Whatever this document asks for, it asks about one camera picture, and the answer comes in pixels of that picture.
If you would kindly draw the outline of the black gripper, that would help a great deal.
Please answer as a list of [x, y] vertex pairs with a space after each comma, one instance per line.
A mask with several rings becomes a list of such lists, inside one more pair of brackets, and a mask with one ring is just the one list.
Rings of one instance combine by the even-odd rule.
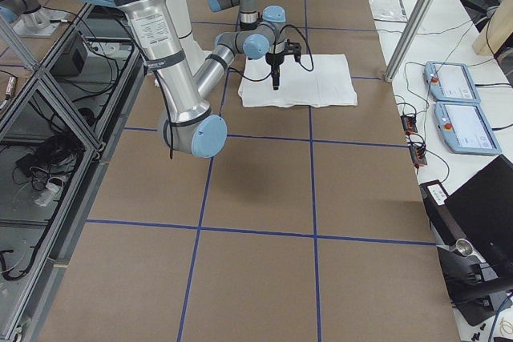
[[285, 54], [284, 52], [267, 53], [265, 60], [271, 67], [273, 89], [278, 91], [280, 88], [280, 66], [285, 60]]

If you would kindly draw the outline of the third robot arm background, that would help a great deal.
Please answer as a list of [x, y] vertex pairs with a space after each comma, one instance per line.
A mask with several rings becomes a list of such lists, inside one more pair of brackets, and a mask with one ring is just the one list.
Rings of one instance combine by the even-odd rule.
[[1, 0], [1, 16], [25, 38], [49, 38], [68, 13], [45, 9], [39, 0]]

